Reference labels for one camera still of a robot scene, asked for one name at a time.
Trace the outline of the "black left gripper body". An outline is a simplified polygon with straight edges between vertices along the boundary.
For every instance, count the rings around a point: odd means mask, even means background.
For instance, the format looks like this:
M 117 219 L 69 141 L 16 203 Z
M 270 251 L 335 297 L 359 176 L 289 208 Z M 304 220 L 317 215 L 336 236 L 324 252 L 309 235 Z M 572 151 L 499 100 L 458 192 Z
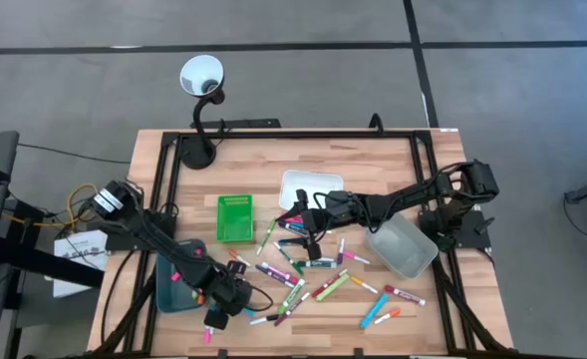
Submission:
M 240 313 L 249 304 L 251 295 L 251 285 L 231 272 L 217 272 L 206 285 L 206 296 L 230 316 Z

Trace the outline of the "white plastic bin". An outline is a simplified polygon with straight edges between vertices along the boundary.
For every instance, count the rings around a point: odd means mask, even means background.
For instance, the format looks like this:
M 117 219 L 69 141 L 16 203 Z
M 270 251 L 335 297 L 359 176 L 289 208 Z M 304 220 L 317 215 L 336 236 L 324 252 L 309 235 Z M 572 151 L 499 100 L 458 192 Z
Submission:
M 308 206 L 317 208 L 313 199 L 315 192 L 328 193 L 332 190 L 343 190 L 344 181 L 338 175 L 319 174 L 288 170 L 282 176 L 279 206 L 288 210 L 297 200 L 297 189 L 304 189 L 308 196 Z

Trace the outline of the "green thin marker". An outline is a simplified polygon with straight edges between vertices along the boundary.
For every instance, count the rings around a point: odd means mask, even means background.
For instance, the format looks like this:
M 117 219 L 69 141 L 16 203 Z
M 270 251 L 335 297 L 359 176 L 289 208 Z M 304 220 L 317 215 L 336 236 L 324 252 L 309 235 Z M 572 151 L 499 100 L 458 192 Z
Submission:
M 286 259 L 286 261 L 295 269 L 295 271 L 300 275 L 304 276 L 304 272 L 301 267 L 297 264 L 297 262 L 279 245 L 279 243 L 274 242 L 274 247 L 278 250 L 279 253 Z

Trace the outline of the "purple thin marker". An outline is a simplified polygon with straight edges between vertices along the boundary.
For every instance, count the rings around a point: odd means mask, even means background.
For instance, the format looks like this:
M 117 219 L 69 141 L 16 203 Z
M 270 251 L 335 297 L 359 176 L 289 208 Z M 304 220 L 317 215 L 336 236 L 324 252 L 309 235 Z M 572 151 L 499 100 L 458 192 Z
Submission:
M 288 279 L 286 279 L 284 276 L 272 271 L 271 269 L 261 266 L 261 265 L 256 265 L 255 266 L 257 270 L 259 270 L 260 272 L 268 275 L 269 277 L 281 282 L 282 284 L 287 285 L 290 288 L 293 288 L 295 286 L 295 284 L 293 284 L 292 282 L 290 282 Z

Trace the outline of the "red thin marker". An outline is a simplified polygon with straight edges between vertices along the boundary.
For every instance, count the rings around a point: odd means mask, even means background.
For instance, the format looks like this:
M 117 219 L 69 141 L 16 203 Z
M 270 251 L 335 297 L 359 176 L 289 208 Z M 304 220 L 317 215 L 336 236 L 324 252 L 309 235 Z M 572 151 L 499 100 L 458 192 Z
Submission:
M 348 269 L 343 269 L 342 271 L 340 271 L 339 273 L 335 274 L 334 276 L 332 276 L 330 279 L 328 279 L 327 281 L 325 281 L 322 285 L 320 285 L 318 288 L 316 288 L 312 293 L 311 293 L 311 297 L 315 298 L 317 297 L 320 293 L 322 293 L 329 285 L 333 284 L 335 281 L 337 281 L 342 275 L 346 274 L 348 272 Z

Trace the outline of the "magenta whiteboard marker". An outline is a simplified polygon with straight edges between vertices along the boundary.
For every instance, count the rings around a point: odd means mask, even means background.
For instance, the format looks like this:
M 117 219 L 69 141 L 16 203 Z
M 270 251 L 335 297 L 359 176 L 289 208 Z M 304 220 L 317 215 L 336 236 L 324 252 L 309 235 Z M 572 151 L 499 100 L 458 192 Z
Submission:
M 286 281 L 286 282 L 290 282 L 291 284 L 297 284 L 299 281 L 299 279 L 296 276 L 294 276 L 293 274 L 282 271 L 282 270 L 270 265 L 268 262 L 263 262 L 261 264 L 261 266 L 264 267 L 268 273 L 279 277 L 282 282 Z

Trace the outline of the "slim green highlighter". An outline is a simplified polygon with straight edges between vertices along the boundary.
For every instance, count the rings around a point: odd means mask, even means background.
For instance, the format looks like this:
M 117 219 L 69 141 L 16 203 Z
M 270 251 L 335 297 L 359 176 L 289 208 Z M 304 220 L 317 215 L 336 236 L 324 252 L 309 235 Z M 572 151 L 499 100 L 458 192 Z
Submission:
M 267 243 L 267 241 L 268 241 L 268 239 L 269 239 L 269 237 L 270 237 L 270 235 L 271 235 L 271 233 L 272 233 L 272 231 L 274 229 L 274 226 L 275 226 L 276 222 L 277 222 L 277 217 L 273 217 L 270 220 L 270 222 L 269 222 L 269 224 L 268 224 L 268 226 L 267 226 L 267 228 L 265 230 L 264 236 L 263 236 L 261 242 L 259 243 L 259 245 L 258 245 L 258 247 L 256 249 L 256 253 L 255 253 L 256 255 L 259 256 L 261 254 L 264 246 L 266 245 L 266 243 Z

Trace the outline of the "light green highlighter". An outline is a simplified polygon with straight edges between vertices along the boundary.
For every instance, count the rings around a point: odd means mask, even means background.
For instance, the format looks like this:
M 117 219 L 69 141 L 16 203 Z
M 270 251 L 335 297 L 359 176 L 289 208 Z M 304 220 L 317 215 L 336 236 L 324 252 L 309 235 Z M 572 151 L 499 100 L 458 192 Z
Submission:
M 344 284 L 349 278 L 350 278 L 349 274 L 341 275 L 334 282 L 329 284 L 322 292 L 320 292 L 316 296 L 316 300 L 323 301 L 327 296 L 329 296 L 332 292 L 334 292 L 337 288 L 339 288 L 342 284 Z

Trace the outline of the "green plastic mesh basket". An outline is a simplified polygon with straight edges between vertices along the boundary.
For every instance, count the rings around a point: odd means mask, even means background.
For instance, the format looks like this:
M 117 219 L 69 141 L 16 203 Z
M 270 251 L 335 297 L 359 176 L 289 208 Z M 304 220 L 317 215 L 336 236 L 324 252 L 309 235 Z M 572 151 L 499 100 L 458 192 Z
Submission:
M 217 200 L 216 239 L 219 242 L 252 242 L 253 201 L 251 194 L 226 194 Z

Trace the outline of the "teal plastic bin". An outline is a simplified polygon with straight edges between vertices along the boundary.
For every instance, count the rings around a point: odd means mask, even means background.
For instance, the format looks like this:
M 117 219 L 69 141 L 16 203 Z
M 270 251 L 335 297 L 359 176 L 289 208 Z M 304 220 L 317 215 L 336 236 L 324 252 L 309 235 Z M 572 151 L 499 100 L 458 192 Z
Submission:
M 171 280 L 171 276 L 175 272 L 181 275 L 178 281 Z M 183 275 L 177 266 L 158 253 L 155 264 L 155 305 L 157 310 L 162 313 L 176 313 L 197 309 L 205 303 L 197 303 L 198 294 L 201 293 L 183 280 Z

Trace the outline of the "clear plastic bin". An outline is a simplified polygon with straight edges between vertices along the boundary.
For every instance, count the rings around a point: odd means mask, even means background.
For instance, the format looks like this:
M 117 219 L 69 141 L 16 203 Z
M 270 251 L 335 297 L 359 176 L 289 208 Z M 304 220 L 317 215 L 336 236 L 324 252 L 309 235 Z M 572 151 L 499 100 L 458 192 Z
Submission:
M 366 243 L 397 276 L 416 279 L 439 254 L 435 243 L 401 213 L 376 231 L 366 230 Z

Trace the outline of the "red whiteboard marker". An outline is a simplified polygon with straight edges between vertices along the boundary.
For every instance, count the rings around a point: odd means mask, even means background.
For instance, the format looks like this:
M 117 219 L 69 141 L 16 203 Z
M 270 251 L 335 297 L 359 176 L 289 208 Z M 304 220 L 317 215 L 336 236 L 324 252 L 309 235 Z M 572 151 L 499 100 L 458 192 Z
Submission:
M 398 297 L 401 297 L 405 300 L 411 301 L 419 306 L 424 306 L 426 304 L 426 301 L 423 298 L 420 298 L 416 295 L 413 295 L 411 293 L 406 292 L 405 290 L 402 290 L 400 288 L 394 287 L 392 285 L 386 285 L 385 286 L 385 291 L 391 294 L 394 294 Z

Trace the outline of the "black power strip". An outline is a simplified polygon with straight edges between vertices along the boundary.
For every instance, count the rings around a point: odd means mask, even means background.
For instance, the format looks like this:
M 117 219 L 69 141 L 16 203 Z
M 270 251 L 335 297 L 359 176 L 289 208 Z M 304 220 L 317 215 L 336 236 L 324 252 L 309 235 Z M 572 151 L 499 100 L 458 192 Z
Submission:
M 202 121 L 201 125 L 204 129 L 268 129 L 281 128 L 281 123 L 278 119 L 242 119 L 242 120 L 217 120 L 217 121 Z

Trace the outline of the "black gooseneck desk lamp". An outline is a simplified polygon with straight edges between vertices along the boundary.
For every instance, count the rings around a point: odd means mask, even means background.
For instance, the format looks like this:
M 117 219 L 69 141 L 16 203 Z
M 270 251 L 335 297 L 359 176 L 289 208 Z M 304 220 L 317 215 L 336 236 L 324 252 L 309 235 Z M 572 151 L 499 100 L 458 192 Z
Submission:
M 201 112 L 207 104 L 220 105 L 225 100 L 223 84 L 225 72 L 222 63 L 211 55 L 189 59 L 179 72 L 179 83 L 190 96 L 197 98 L 192 111 L 196 136 L 186 140 L 180 155 L 182 162 L 192 170 L 202 170 L 213 163 L 216 145 L 205 134 Z

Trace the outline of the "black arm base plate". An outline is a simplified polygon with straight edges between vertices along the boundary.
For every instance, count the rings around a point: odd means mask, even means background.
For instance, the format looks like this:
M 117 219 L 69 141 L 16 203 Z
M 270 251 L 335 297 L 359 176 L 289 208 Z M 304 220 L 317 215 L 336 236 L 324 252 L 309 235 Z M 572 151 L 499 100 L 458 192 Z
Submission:
M 420 230 L 441 251 L 450 251 L 453 248 L 491 247 L 487 229 L 493 224 L 494 217 L 485 218 L 481 211 L 469 211 L 453 226 L 438 223 L 437 213 L 430 210 L 421 212 L 418 221 Z
M 176 228 L 175 215 L 145 210 L 144 219 L 149 228 L 154 226 L 166 236 L 173 237 Z M 149 234 L 135 216 L 125 222 L 104 221 L 99 224 L 98 229 L 108 236 L 107 250 L 155 250 L 148 242 Z

